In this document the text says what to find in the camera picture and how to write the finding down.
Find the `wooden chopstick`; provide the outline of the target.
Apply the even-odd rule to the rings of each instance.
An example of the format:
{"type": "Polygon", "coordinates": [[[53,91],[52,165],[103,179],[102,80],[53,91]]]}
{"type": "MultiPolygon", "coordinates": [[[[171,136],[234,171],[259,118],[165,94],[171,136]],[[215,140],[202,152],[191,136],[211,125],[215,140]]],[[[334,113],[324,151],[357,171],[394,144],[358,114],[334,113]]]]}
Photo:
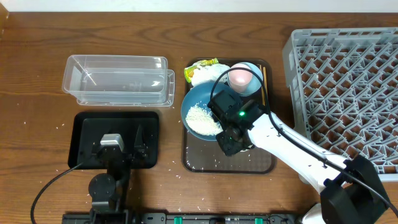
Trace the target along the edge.
{"type": "MultiPolygon", "coordinates": [[[[261,72],[262,72],[262,68],[263,68],[264,66],[263,65],[259,65],[259,68],[260,68],[260,70],[261,70],[261,72]]],[[[265,105],[266,104],[266,101],[265,101],[265,95],[264,95],[264,90],[262,90],[262,103],[265,105]]]]}
{"type": "Polygon", "coordinates": [[[264,77],[264,86],[265,86],[266,92],[267,92],[267,72],[266,72],[265,66],[262,68],[262,72],[263,72],[263,77],[264,77]]]}

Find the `pink plastic cup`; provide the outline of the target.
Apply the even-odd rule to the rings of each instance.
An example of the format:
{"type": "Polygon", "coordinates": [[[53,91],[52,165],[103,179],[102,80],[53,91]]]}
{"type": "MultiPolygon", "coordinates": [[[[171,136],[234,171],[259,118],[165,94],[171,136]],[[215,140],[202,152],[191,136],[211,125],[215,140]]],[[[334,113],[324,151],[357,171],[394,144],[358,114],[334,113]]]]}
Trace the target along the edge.
{"type": "Polygon", "coordinates": [[[252,73],[245,70],[250,68],[243,63],[237,63],[231,68],[234,70],[228,73],[229,85],[234,91],[243,93],[252,80],[252,73]]]}

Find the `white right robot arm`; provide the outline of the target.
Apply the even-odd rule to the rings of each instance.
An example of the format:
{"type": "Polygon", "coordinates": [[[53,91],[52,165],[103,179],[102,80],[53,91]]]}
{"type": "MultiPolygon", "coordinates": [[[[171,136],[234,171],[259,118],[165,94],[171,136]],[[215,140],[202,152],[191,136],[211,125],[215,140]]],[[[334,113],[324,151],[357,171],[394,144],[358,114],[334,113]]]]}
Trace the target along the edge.
{"type": "Polygon", "coordinates": [[[256,146],[282,160],[320,194],[320,203],[302,223],[375,223],[387,209],[397,211],[366,158],[348,160],[323,150],[255,101],[243,105],[213,98],[208,106],[223,128],[216,139],[227,156],[256,146]]]}

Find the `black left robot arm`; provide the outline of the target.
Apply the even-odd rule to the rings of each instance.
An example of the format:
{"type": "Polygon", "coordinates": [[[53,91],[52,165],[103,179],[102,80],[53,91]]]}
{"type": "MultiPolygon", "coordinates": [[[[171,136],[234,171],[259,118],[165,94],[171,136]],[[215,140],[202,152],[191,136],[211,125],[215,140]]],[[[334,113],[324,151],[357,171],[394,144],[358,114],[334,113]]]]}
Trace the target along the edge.
{"type": "Polygon", "coordinates": [[[138,126],[133,149],[126,149],[120,134],[105,134],[99,146],[91,155],[106,167],[106,172],[98,174],[89,183],[92,198],[89,223],[140,223],[141,218],[125,205],[131,167],[140,157],[139,153],[147,150],[144,130],[138,126]]]}

